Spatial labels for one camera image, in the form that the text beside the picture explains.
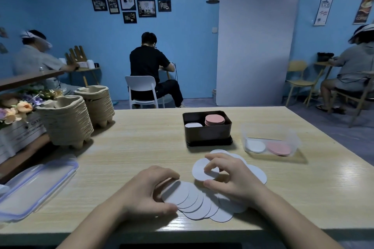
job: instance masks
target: person in gray shirt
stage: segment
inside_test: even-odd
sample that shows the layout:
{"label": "person in gray shirt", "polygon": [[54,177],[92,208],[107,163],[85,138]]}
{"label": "person in gray shirt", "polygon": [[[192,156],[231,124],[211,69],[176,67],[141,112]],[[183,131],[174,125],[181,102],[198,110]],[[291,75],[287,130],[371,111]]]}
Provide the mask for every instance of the person in gray shirt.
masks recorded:
{"label": "person in gray shirt", "polygon": [[[61,60],[45,53],[52,45],[47,42],[44,34],[37,30],[21,33],[24,47],[14,56],[13,72],[15,75],[23,75],[39,72],[41,70],[61,70],[72,72],[79,67],[77,64],[64,64]],[[56,77],[48,78],[41,82],[46,89],[61,89],[64,95],[72,94],[79,86],[61,83]]]}
{"label": "person in gray shirt", "polygon": [[331,91],[335,88],[349,92],[360,92],[365,88],[367,78],[361,71],[373,71],[374,64],[374,24],[360,26],[350,44],[356,44],[346,49],[339,57],[329,60],[333,66],[341,67],[336,79],[326,79],[321,83],[323,105],[317,105],[320,110],[327,111],[331,99]]}

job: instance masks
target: black pants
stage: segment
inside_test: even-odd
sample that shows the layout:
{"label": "black pants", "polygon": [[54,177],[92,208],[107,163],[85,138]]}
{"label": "black pants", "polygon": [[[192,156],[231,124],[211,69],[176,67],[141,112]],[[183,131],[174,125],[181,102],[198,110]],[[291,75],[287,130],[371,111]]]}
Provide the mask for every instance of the black pants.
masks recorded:
{"label": "black pants", "polygon": [[[156,97],[162,98],[167,94],[171,94],[173,97],[176,107],[180,107],[183,101],[183,96],[179,88],[179,84],[175,80],[167,80],[162,83],[156,84],[154,89],[156,91]],[[151,101],[154,99],[152,91],[133,91],[131,90],[131,99],[141,100],[141,101]]]}

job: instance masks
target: white plastic chair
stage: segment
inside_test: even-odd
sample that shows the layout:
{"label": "white plastic chair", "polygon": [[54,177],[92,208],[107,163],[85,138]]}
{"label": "white plastic chair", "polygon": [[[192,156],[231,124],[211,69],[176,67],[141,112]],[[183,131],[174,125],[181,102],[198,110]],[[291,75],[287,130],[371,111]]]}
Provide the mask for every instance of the white plastic chair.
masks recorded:
{"label": "white plastic chair", "polygon": [[[125,76],[127,85],[129,87],[129,103],[130,103],[130,109],[132,109],[133,104],[139,104],[140,108],[143,108],[143,105],[147,104],[154,104],[156,108],[159,107],[158,100],[156,97],[156,91],[154,88],[156,87],[156,81],[154,77],[152,76]],[[133,91],[152,91],[153,92],[153,98],[154,100],[151,101],[141,101],[134,99],[132,100],[131,97],[131,90]],[[162,100],[162,107],[165,108],[165,102],[164,97],[160,98],[159,100]]]}

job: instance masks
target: white visor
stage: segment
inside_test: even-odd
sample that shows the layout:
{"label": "white visor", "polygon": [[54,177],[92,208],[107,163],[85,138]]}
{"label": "white visor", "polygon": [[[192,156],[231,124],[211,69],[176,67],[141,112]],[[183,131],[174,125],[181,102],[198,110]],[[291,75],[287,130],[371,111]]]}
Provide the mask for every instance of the white visor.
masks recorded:
{"label": "white visor", "polygon": [[43,40],[48,45],[49,49],[52,48],[52,44],[50,44],[49,42],[47,42],[45,39],[42,39],[41,37],[38,37],[35,34],[30,33],[29,31],[23,31],[23,32],[21,32],[21,39],[31,39],[31,38],[41,39],[41,40]]}
{"label": "white visor", "polygon": [[355,34],[351,37],[351,39],[348,41],[350,44],[353,44],[353,39],[360,33],[360,32],[366,32],[366,31],[373,31],[374,30],[374,24],[369,24],[366,26],[363,26],[360,30],[355,32]]}

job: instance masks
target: brown coffee banner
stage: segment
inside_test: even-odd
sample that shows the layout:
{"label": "brown coffee banner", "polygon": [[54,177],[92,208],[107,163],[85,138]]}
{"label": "brown coffee banner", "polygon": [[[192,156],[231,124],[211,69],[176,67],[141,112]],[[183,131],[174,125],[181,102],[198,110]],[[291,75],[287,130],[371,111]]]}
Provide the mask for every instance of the brown coffee banner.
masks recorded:
{"label": "brown coffee banner", "polygon": [[354,25],[365,24],[368,20],[368,16],[370,14],[370,10],[372,7],[373,0],[362,0],[360,8],[358,9],[355,21],[353,22]]}

